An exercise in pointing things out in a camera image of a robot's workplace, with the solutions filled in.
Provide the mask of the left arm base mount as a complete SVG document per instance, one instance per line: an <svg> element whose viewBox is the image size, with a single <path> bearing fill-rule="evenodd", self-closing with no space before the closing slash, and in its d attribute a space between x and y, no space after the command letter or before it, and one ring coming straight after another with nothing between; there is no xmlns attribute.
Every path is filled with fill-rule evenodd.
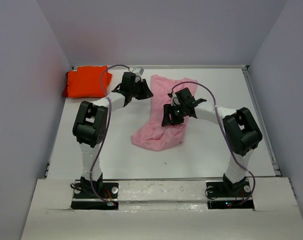
<svg viewBox="0 0 303 240"><path fill-rule="evenodd" d="M97 181L81 177L70 184L73 189L71 209L109 211L119 208L119 183L105 181L100 176Z"/></svg>

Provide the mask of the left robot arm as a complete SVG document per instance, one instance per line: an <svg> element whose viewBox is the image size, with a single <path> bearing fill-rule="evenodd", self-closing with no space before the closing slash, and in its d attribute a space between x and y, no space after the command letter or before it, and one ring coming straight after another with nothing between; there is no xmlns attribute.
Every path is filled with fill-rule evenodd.
<svg viewBox="0 0 303 240"><path fill-rule="evenodd" d="M75 118L72 133L79 143L83 171L80 180L84 182L85 192L92 198L102 193L103 173L98 153L106 138L110 113L124 108L133 98L145 100L153 97L147 81L142 78L142 67L130 68L124 72L121 82L106 97L97 101L82 101Z"/></svg>

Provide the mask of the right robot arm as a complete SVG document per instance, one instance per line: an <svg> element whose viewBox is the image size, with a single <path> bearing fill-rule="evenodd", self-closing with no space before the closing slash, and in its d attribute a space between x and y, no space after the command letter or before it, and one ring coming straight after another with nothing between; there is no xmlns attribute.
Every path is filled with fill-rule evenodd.
<svg viewBox="0 0 303 240"><path fill-rule="evenodd" d="M239 183L245 180L249 159L263 139L251 111L246 107L230 109L203 98L195 99L187 87L175 93L170 92L168 96L171 102L163 106L163 127L181 125L186 117L206 120L219 126L230 151L221 189L227 196L235 195L240 190Z"/></svg>

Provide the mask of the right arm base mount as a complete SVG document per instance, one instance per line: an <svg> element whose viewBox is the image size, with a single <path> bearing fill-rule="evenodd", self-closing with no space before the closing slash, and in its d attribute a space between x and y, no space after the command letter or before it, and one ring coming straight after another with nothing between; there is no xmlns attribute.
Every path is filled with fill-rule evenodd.
<svg viewBox="0 0 303 240"><path fill-rule="evenodd" d="M246 177L239 182L232 183L225 175L220 181L206 182L204 191L209 210L254 210L251 193L250 182Z"/></svg>

